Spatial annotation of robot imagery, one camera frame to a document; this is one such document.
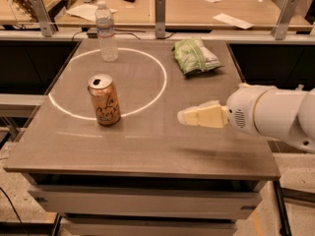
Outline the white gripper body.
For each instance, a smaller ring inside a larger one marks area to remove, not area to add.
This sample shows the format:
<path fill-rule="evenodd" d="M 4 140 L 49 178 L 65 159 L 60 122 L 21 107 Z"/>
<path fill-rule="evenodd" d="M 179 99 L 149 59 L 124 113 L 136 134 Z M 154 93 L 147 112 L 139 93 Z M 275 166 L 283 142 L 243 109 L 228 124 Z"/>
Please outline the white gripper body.
<path fill-rule="evenodd" d="M 255 109 L 260 98 L 274 86 L 260 86 L 240 84 L 226 102 L 229 124 L 236 130 L 250 134 L 258 135 L 258 129 L 255 125 Z"/>

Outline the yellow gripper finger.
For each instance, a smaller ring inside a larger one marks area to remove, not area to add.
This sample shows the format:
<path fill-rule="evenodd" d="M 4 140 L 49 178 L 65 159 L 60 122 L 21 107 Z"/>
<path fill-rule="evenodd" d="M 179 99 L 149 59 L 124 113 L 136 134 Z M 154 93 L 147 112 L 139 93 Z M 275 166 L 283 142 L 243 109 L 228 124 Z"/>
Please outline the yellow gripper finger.
<path fill-rule="evenodd" d="M 228 123 L 226 108 L 219 104 L 181 110 L 177 118 L 183 125 L 208 128 L 223 128 Z"/>
<path fill-rule="evenodd" d="M 210 100 L 207 102 L 204 102 L 202 104 L 200 104 L 200 107 L 208 107 L 208 106 L 213 106 L 213 105 L 220 105 L 220 102 L 218 100 Z"/>

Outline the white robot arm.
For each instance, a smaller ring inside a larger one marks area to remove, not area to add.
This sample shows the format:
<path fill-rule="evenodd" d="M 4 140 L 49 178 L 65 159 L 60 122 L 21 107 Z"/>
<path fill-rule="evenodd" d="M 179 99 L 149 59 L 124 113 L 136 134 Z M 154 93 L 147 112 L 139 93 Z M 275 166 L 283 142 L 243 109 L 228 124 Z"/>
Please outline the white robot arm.
<path fill-rule="evenodd" d="M 241 84 L 220 105 L 216 100 L 181 110 L 183 125 L 234 129 L 280 140 L 294 148 L 315 152 L 315 89 L 279 89 Z"/>

